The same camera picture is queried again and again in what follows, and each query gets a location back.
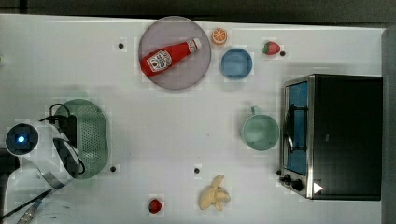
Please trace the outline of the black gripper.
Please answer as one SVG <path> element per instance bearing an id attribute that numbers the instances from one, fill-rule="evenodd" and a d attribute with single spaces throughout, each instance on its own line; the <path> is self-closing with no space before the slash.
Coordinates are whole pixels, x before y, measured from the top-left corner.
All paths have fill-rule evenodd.
<path id="1" fill-rule="evenodd" d="M 63 133 L 72 147 L 77 147 L 77 117 L 74 115 L 58 116 L 57 127 Z"/>

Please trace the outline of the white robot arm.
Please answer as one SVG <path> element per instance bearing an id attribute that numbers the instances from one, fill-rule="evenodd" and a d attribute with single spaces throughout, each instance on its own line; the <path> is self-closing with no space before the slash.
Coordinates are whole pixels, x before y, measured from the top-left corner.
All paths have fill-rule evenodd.
<path id="1" fill-rule="evenodd" d="M 7 131 L 6 151 L 21 166 L 11 173 L 3 220 L 23 211 L 28 224 L 43 200 L 86 172 L 76 143 L 77 123 L 67 116 L 21 121 Z"/>

